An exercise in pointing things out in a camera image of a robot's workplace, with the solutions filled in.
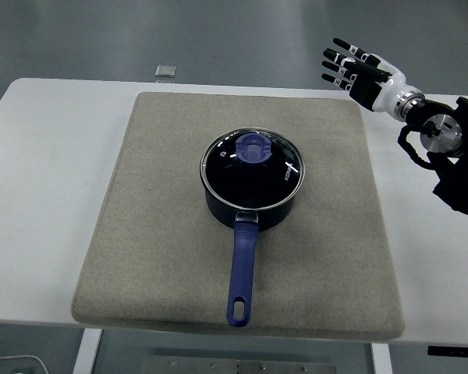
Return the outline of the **white and black hand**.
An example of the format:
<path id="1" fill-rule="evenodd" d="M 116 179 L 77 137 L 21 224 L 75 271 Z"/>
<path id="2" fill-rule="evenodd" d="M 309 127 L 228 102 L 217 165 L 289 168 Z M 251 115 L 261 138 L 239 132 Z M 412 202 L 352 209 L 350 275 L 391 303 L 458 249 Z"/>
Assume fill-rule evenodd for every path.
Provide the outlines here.
<path id="1" fill-rule="evenodd" d="M 405 75 L 383 58 L 366 52 L 342 39 L 333 43 L 342 49 L 323 52 L 322 65 L 328 70 L 321 78 L 341 90 L 372 112 L 400 116 L 400 103 L 417 89 L 406 83 Z"/>

